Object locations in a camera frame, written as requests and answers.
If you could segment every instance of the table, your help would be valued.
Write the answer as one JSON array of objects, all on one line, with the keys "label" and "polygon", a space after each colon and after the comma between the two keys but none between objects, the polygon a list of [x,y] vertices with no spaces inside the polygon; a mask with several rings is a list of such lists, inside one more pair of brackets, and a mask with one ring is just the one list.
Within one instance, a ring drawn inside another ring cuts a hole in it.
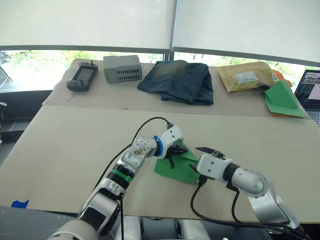
[{"label": "table", "polygon": [[[177,124],[190,149],[211,147],[270,175],[301,222],[320,222],[319,130],[310,119],[288,117],[43,106],[0,167],[0,205],[29,200],[30,209],[76,213],[109,160],[154,116]],[[155,120],[141,134],[160,135],[165,126]],[[196,218],[189,207],[196,186],[154,173],[155,162],[148,159],[132,181],[124,214]],[[224,184],[209,181],[195,207],[209,217],[231,220],[233,197]],[[242,221],[257,221],[243,194],[235,211]]]},{"label": "table", "polygon": [[[191,106],[180,102],[162,101],[160,94],[138,90],[140,81],[108,84],[102,71],[103,61],[98,60],[93,61],[98,65],[99,71],[89,91],[69,91],[66,88],[66,81],[71,80],[75,75],[80,62],[89,62],[89,60],[74,60],[43,105],[273,118],[259,94],[263,91],[261,88],[227,93],[216,67],[209,67],[214,88],[214,104]],[[153,66],[154,64],[151,63],[141,64],[143,78]]]}]

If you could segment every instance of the laptop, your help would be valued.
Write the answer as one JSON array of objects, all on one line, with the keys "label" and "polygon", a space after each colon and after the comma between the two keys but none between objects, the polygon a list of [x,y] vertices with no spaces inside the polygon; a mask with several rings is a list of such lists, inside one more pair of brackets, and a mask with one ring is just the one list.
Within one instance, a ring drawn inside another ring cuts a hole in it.
[{"label": "laptop", "polygon": [[320,128],[320,70],[305,70],[294,95]]}]

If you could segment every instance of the gray electrical box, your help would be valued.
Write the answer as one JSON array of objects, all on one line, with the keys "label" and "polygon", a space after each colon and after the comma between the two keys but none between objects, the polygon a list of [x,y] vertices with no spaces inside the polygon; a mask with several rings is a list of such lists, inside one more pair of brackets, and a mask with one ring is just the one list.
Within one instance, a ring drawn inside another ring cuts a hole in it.
[{"label": "gray electrical box", "polygon": [[137,55],[104,56],[103,72],[109,84],[140,80],[142,78],[141,65]]}]

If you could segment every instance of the denim jeans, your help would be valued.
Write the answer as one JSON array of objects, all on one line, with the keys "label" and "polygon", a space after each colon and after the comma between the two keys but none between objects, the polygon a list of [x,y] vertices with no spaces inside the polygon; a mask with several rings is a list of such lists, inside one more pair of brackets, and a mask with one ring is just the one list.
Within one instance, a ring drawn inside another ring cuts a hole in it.
[{"label": "denim jeans", "polygon": [[138,89],[147,93],[161,93],[163,101],[172,100],[189,105],[214,104],[211,75],[208,66],[203,63],[157,61]]}]

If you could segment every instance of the white roller blind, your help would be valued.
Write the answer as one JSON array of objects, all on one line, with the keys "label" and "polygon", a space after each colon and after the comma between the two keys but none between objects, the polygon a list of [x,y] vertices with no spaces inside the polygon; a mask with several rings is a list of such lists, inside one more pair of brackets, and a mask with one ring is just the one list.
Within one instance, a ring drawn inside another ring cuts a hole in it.
[{"label": "white roller blind", "polygon": [[173,0],[2,0],[0,46],[168,52]]},{"label": "white roller blind", "polygon": [[320,0],[177,0],[172,50],[320,66]]}]

